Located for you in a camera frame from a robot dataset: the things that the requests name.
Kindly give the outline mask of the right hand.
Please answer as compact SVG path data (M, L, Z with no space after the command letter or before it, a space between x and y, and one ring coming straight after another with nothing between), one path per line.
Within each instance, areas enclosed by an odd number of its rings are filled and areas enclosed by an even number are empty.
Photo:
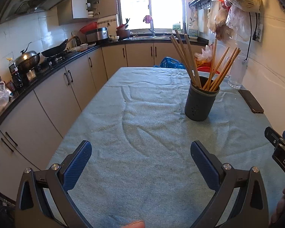
M284 211L285 209L285 188L283 189L283 196L282 198L279 200L275 211L272 213L272 216L270 218L269 224L272 223L276 223L279 216L281 215L281 213Z

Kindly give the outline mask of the left hand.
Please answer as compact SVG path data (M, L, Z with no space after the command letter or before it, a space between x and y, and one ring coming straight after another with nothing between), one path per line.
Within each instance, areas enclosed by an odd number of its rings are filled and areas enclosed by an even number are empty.
M123 226L122 228L145 228L145 222L143 220L137 220L130 224Z

